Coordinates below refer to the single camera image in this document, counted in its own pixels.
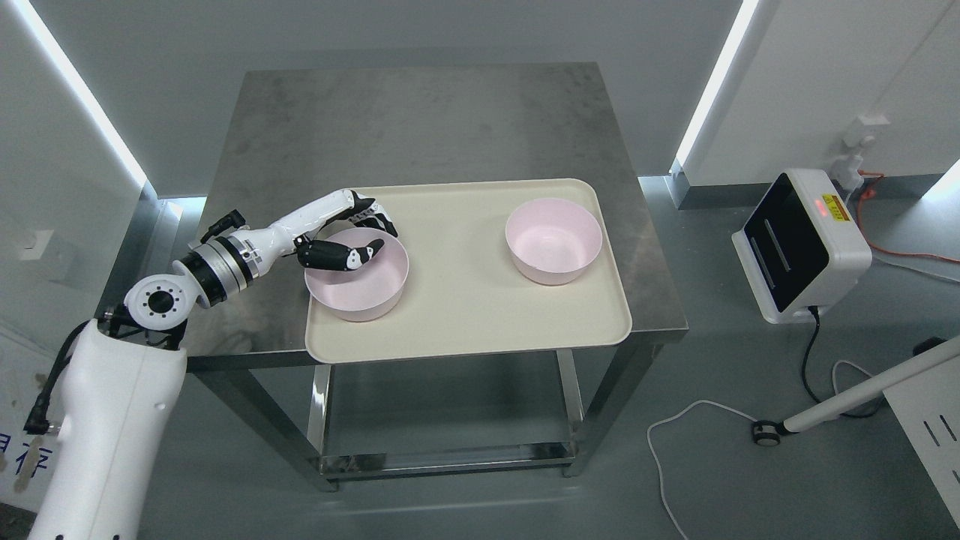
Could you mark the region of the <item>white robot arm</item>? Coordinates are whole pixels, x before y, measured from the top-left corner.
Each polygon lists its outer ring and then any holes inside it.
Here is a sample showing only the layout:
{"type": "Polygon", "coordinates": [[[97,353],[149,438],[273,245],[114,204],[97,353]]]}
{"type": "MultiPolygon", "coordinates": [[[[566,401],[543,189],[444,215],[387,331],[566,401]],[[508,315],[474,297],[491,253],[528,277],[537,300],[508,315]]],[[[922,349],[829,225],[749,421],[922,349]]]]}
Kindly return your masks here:
{"type": "Polygon", "coordinates": [[[181,347],[193,308],[210,308],[249,287],[295,252],[315,226],[300,211],[267,228],[231,212],[199,244],[127,291],[111,321],[167,335],[161,346],[124,341],[83,322],[66,339],[24,430],[48,434],[55,386],[64,417],[50,483],[31,539],[134,539],[159,442],[188,372],[181,347]]]}

